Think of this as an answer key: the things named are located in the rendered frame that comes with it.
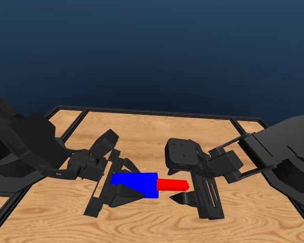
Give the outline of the blue hollow socket block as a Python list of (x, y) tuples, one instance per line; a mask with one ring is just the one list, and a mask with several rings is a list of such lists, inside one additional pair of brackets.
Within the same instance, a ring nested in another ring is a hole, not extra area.
[(145, 198), (159, 198), (157, 190), (158, 173), (114, 173), (110, 183), (113, 185), (123, 184), (142, 194)]

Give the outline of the thin red peg bar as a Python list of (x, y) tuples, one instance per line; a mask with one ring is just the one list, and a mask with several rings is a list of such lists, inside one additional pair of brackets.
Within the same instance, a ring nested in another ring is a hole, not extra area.
[(157, 179), (157, 191), (187, 191), (189, 184), (186, 180)]

